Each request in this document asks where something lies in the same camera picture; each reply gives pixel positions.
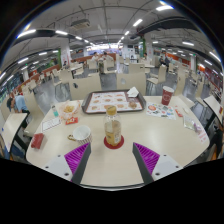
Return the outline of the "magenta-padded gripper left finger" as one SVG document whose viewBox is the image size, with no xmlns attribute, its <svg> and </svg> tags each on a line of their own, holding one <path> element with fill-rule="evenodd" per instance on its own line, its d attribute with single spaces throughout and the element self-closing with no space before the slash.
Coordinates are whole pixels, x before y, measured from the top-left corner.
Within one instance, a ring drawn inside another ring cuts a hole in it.
<svg viewBox="0 0 224 224">
<path fill-rule="evenodd" d="M 45 164 L 43 169 L 80 185 L 90 154 L 91 144 L 86 143 L 65 155 L 57 155 Z"/>
</svg>

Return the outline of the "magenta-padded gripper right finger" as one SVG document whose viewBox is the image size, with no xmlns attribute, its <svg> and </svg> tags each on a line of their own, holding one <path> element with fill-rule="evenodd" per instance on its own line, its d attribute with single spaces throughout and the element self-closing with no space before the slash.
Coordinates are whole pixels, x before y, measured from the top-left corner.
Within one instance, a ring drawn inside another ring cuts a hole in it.
<svg viewBox="0 0 224 224">
<path fill-rule="evenodd" d="M 182 169 L 168 154 L 160 155 L 141 144 L 133 143 L 132 152 L 145 185 Z"/>
</svg>

